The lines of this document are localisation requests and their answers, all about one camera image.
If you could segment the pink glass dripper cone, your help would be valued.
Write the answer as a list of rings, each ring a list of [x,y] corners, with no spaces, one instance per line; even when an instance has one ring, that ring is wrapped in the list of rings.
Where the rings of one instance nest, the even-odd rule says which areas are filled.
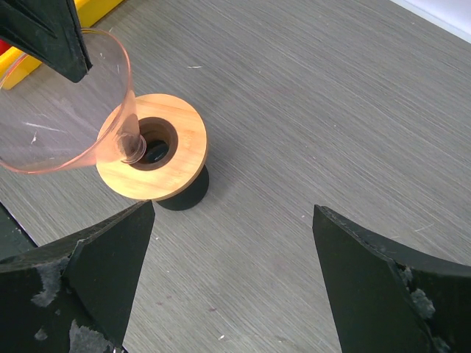
[[[1,166],[44,174],[140,160],[129,55],[111,33],[82,31],[91,70],[73,83],[27,54],[1,77]]]

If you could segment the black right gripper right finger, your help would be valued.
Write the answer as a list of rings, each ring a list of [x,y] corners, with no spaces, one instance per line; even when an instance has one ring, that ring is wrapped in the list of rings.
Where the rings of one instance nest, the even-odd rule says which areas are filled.
[[[316,205],[312,226],[343,352],[469,352],[470,267]]]

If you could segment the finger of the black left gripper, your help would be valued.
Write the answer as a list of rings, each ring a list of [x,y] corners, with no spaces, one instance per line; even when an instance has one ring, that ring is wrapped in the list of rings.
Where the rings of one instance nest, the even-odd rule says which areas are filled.
[[[73,1],[1,0],[1,39],[73,83],[92,68]]]

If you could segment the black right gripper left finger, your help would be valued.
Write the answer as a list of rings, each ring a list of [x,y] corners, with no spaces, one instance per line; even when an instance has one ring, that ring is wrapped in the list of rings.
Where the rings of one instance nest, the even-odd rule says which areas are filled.
[[[123,352],[154,219],[138,202],[1,260],[1,351]]]

